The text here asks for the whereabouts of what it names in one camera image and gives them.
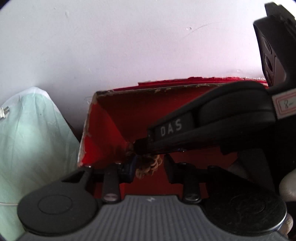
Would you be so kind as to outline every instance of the black plastic part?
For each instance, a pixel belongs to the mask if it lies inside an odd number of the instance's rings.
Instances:
[[[110,164],[105,169],[102,200],[106,203],[117,203],[121,200],[117,169],[116,163]]]
[[[131,183],[136,173],[136,163],[138,156],[134,155],[131,157],[129,162],[120,164],[117,169],[119,183]]]
[[[171,184],[183,184],[182,202],[197,204],[201,202],[197,169],[190,163],[175,163],[169,154],[164,156],[164,166]]]
[[[255,133],[275,121],[271,97],[263,85],[231,83],[160,119],[148,129],[147,139],[135,142],[135,151],[160,154],[220,145],[227,138]]]
[[[267,17],[256,20],[262,70],[269,93],[275,94],[296,87],[296,21],[282,5],[265,5]]]
[[[281,119],[272,130],[272,138],[264,149],[276,187],[296,168],[296,115]]]
[[[204,126],[235,115],[253,112],[273,112],[273,105],[267,91],[241,90],[215,98],[200,107],[199,125]]]
[[[208,219],[223,230],[237,235],[258,236],[277,230],[287,208],[274,192],[229,173],[209,167],[213,183],[204,201]]]
[[[87,225],[98,210],[85,188],[92,173],[82,168],[25,196],[17,214],[25,230],[43,236],[74,232]]]
[[[248,149],[238,152],[238,161],[259,186],[275,191],[269,165],[262,149]]]

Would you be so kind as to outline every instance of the black device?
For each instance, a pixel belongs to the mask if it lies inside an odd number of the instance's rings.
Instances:
[[[249,81],[218,87],[159,120],[134,144],[139,155],[166,153],[170,183],[183,184],[180,200],[121,200],[119,184],[133,181],[137,155],[105,170],[83,167],[21,200],[17,212],[27,232],[19,240],[286,240],[277,230],[287,207],[275,187],[295,169],[296,30],[281,5],[266,4],[266,12],[254,28],[270,88]],[[167,154],[215,145],[267,166],[271,184],[175,163]],[[96,182],[103,183],[99,200],[88,191]],[[206,183],[209,198],[201,199],[199,183]]]

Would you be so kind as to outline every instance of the red box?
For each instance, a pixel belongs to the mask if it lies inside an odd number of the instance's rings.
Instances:
[[[124,162],[128,142],[147,134],[147,127],[159,118],[205,92],[225,83],[242,81],[240,78],[189,78],[139,83],[138,86],[99,91],[93,96],[85,122],[79,164],[92,164],[104,168],[112,162]],[[256,80],[267,85],[263,80]],[[219,147],[172,153],[176,162],[186,161],[198,168],[208,165],[229,167],[236,160],[236,153],[222,155]],[[182,193],[182,185],[170,184],[163,165],[152,176],[135,177],[131,184],[120,185],[125,194],[158,195]],[[101,186],[96,188],[99,197]]]

